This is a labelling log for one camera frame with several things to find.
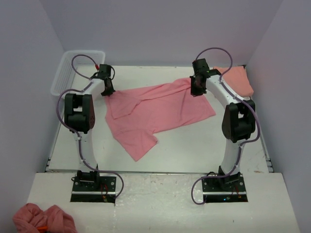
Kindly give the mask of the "pink t shirt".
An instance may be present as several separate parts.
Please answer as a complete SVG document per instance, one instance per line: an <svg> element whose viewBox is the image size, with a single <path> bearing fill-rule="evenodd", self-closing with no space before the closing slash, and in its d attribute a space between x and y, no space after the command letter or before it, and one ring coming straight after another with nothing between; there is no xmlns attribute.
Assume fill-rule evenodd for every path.
<svg viewBox="0 0 311 233"><path fill-rule="evenodd" d="M190 78L116 91L105 97L105 120L134 161L157 144L155 133L190 125L216 113L206 97L190 94Z"/></svg>

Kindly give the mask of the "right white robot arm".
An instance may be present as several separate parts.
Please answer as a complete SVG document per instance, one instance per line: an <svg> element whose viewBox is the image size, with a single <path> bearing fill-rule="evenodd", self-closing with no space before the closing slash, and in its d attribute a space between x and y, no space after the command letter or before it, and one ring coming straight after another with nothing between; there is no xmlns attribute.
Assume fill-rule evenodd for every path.
<svg viewBox="0 0 311 233"><path fill-rule="evenodd" d="M193 61L192 67L194 75L190 77L191 95L197 97L209 91L225 109L222 121L222 132L226 138L225 155L218 173L205 178L203 184L213 190L219 187L227 191L239 181L241 175L240 160L244 143L255 131L255 103L245 101L229 88L220 77L220 72L210 69L205 59Z"/></svg>

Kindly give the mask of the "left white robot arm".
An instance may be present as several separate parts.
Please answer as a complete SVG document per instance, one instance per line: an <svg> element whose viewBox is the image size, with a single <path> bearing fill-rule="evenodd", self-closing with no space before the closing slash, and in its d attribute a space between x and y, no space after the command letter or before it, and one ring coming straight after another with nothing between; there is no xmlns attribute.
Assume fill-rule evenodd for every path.
<svg viewBox="0 0 311 233"><path fill-rule="evenodd" d="M75 134L78 154L80 156L80 168L77 171L75 182L91 191L98 188L108 192L98 163L94 157L92 144L92 129L95 125L95 112L93 97L87 91L92 85L104 84L100 96L110 96L115 90L112 84L114 68L111 65L100 64L95 66L97 72L90 77L89 84L82 90L67 89L60 97L65 97L64 118L59 118L61 124Z"/></svg>

